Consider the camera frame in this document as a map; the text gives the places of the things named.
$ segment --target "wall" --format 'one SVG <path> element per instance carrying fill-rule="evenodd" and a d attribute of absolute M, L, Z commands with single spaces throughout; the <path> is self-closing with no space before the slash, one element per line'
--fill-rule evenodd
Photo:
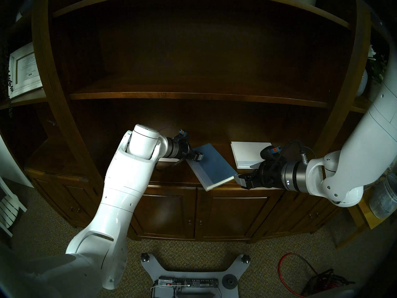
<path fill-rule="evenodd" d="M 11 154 L 9 153 L 3 139 L 0 137 L 0 177 L 8 178 L 14 182 L 32 187 L 30 181 L 18 167 Z"/>

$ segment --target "wooden cabinet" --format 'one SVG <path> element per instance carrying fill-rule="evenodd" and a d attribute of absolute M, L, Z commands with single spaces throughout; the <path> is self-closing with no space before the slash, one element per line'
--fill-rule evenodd
<path fill-rule="evenodd" d="M 196 187 L 149 186 L 131 225 L 142 238 L 194 238 Z"/>
<path fill-rule="evenodd" d="M 49 174 L 25 169 L 47 202 L 74 226 L 87 226 L 95 216 L 100 198 L 84 177 Z"/>
<path fill-rule="evenodd" d="M 284 190 L 197 189 L 197 240 L 248 240 Z"/>
<path fill-rule="evenodd" d="M 95 215 L 106 169 L 135 124 L 169 137 L 189 130 L 192 147 L 212 143 L 235 167 L 231 141 L 296 138 L 317 156 L 338 150 L 368 108 L 364 97 L 354 101 L 371 29 L 359 0 L 318 0 L 316 8 L 293 0 L 34 0 L 32 13 L 31 27 L 11 28 L 7 51 L 33 41 L 44 93 L 11 101 L 10 112 L 0 97 L 0 133 L 73 225 Z M 139 202 L 131 237 L 254 242 L 312 232 L 336 211 L 319 197 L 234 182 L 197 190 L 186 162 L 155 171 L 150 184 L 157 187 Z"/>
<path fill-rule="evenodd" d="M 286 191 L 249 242 L 299 233 L 312 233 L 338 207 L 328 199 Z"/>

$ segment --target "blue book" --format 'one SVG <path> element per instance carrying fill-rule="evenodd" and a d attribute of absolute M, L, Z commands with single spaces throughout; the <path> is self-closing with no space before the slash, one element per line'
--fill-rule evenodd
<path fill-rule="evenodd" d="M 205 191 L 214 189 L 234 179 L 234 175 L 237 174 L 236 171 L 211 144 L 196 147 L 193 150 L 203 153 L 203 158 L 199 162 L 186 161 Z"/>

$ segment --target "metal base plate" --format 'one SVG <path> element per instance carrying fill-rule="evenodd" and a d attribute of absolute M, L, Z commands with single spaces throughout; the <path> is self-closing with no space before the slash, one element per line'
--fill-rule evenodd
<path fill-rule="evenodd" d="M 215 271 L 215 272 L 183 272 L 183 271 L 167 271 L 158 263 L 153 254 L 149 255 L 149 261 L 141 261 L 143 268 L 147 271 L 147 273 L 152 278 L 153 282 L 158 280 L 161 276 L 173 277 L 178 279 L 218 279 L 219 280 L 219 288 L 189 288 L 182 287 L 183 295 L 194 295 L 196 294 L 205 294 L 212 293 L 215 298 L 238 298 L 239 291 L 238 286 L 233 289 L 226 289 L 222 285 L 222 279 L 225 275 L 234 275 L 237 280 L 240 279 L 241 275 L 246 271 L 250 263 L 243 263 L 241 258 L 243 254 L 237 256 L 234 260 L 233 264 L 225 270 L 225 271 Z M 173 287 L 155 287 L 153 289 L 153 297 L 156 298 L 172 298 L 174 294 Z"/>

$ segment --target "framed certificate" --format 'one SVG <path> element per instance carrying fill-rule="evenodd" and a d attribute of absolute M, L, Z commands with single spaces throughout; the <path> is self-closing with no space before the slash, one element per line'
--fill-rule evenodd
<path fill-rule="evenodd" d="M 9 56 L 9 74 L 13 92 L 8 88 L 10 99 L 42 87 L 36 65 L 33 43 L 12 52 Z"/>

